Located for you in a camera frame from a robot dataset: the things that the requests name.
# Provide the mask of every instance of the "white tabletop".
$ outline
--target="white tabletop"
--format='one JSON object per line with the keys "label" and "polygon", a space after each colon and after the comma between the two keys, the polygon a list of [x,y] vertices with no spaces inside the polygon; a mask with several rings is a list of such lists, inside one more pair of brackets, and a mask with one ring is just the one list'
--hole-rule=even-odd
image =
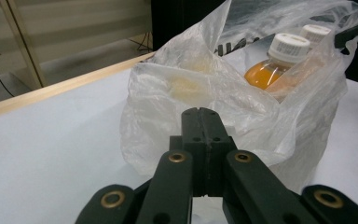
{"label": "white tabletop", "polygon": [[[74,223],[98,189],[146,181],[120,151],[129,72],[0,115],[0,223]],[[358,203],[358,83],[348,84],[313,183]]]}

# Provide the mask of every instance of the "floor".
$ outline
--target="floor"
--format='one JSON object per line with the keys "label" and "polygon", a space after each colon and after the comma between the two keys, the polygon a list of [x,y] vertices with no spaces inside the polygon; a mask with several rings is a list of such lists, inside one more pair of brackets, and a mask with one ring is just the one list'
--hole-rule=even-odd
{"label": "floor", "polygon": [[[104,68],[114,63],[121,63],[128,59],[135,58],[148,52],[145,47],[140,47],[129,39],[101,46],[95,49],[80,52],[70,57],[57,59],[40,66],[45,74],[49,85],[55,84],[72,77],[78,77],[88,72]],[[31,91],[27,86],[20,82],[10,73],[0,74],[0,101]]]}

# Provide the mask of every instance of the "wooden edge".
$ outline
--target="wooden edge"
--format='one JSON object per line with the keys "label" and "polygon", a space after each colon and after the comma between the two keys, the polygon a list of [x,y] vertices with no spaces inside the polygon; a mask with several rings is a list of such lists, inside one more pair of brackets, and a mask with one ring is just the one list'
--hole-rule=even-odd
{"label": "wooden edge", "polygon": [[127,60],[122,63],[113,64],[111,66],[87,73],[85,75],[74,77],[68,80],[65,80],[63,82],[47,86],[45,88],[31,91],[28,93],[25,93],[20,96],[16,96],[11,99],[7,99],[5,101],[0,102],[0,115],[5,114],[9,111],[18,109],[25,105],[30,105],[45,99],[48,99],[49,97],[61,94],[66,91],[70,91],[72,89],[75,89],[77,87],[86,85],[88,83],[91,83],[93,81],[102,79],[104,77],[108,77],[111,75],[114,75],[118,72],[121,72],[123,70],[126,70],[128,68],[133,67],[136,63],[148,59],[154,55],[154,52],[148,53],[146,55],[142,55],[140,57]]}

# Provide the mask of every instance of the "white bottle cap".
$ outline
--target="white bottle cap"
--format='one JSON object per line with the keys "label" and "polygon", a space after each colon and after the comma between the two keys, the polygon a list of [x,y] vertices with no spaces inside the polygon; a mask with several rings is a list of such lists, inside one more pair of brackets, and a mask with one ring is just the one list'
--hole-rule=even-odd
{"label": "white bottle cap", "polygon": [[305,25],[300,35],[310,41],[310,47],[315,48],[322,39],[330,33],[330,29],[319,25]]}
{"label": "white bottle cap", "polygon": [[276,34],[269,47],[270,57],[286,63],[300,63],[307,57],[310,42],[299,35]]}

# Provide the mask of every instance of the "plastic bottle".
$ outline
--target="plastic bottle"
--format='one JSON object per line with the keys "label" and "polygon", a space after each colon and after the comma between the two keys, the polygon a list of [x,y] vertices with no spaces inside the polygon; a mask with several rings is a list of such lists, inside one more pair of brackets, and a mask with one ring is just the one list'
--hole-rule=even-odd
{"label": "plastic bottle", "polygon": [[276,34],[268,50],[269,59],[251,67],[244,75],[249,84],[265,90],[294,64],[307,57],[310,42],[292,34]]}
{"label": "plastic bottle", "polygon": [[310,50],[314,49],[331,30],[320,25],[305,25],[301,29],[300,35],[310,41]]}

